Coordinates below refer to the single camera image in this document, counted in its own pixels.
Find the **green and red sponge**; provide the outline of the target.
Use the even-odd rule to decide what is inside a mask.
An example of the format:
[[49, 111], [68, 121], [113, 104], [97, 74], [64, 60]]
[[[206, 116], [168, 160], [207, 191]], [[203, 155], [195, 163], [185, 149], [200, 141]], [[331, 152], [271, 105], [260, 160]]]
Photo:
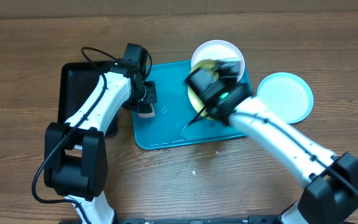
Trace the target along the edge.
[[154, 104], [139, 105], [137, 114], [139, 118], [153, 118], [155, 116]]

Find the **white round plate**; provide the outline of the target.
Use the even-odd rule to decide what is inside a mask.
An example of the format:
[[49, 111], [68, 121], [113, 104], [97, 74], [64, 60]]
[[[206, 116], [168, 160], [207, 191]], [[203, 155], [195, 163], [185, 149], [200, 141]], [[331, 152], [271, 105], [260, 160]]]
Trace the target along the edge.
[[195, 70], [203, 60], [225, 60], [236, 58], [239, 63], [237, 82], [241, 82], [246, 71], [245, 60], [241, 51], [232, 43], [225, 40], [210, 40], [201, 44], [191, 58], [191, 71]]

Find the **yellow green-rimmed round plate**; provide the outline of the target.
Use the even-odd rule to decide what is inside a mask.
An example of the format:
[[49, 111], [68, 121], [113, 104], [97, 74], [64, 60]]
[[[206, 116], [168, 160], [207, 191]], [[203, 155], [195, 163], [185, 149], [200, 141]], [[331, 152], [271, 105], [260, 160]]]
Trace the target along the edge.
[[[218, 73], [216, 72], [215, 65], [216, 65], [215, 60], [213, 60], [213, 59], [204, 59], [204, 60], [201, 60], [201, 61], [195, 63], [192, 66], [192, 68], [190, 70], [190, 73], [194, 72], [198, 67], [202, 67], [203, 69], [206, 69], [210, 73], [210, 76], [213, 78], [214, 81], [217, 81], [218, 80]], [[191, 89], [190, 86], [188, 86], [188, 97], [189, 97], [189, 100], [190, 100], [190, 103], [191, 103], [192, 107], [196, 110], [197, 113], [199, 113], [203, 109], [204, 104], [198, 98], [198, 96]]]

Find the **light blue round plate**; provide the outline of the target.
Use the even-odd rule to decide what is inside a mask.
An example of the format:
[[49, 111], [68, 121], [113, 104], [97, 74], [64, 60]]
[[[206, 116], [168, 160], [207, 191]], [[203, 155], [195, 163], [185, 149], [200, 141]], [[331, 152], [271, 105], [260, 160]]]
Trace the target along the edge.
[[257, 97], [277, 117], [289, 124], [306, 119], [314, 104], [313, 92], [307, 82], [288, 72], [265, 77], [257, 88]]

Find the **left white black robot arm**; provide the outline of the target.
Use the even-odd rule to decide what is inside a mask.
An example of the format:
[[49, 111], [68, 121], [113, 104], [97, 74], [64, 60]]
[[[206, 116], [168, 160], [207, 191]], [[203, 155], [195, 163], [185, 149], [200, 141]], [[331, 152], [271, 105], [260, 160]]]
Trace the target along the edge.
[[114, 210], [103, 192], [108, 177], [104, 137], [120, 107], [138, 110], [157, 101], [151, 67], [143, 60], [90, 61], [97, 73], [84, 90], [87, 99], [65, 117], [65, 90], [60, 92], [58, 121], [45, 132], [44, 183], [71, 203], [83, 223], [114, 223]]

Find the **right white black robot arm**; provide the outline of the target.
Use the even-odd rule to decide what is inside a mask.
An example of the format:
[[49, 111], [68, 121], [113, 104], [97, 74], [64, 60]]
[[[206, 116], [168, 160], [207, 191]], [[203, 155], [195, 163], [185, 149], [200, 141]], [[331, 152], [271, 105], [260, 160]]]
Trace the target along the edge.
[[281, 121], [238, 83], [239, 61], [214, 61], [219, 96], [211, 116], [249, 135], [297, 180], [303, 193], [277, 218], [277, 223], [342, 223], [358, 209], [358, 159], [333, 151]]

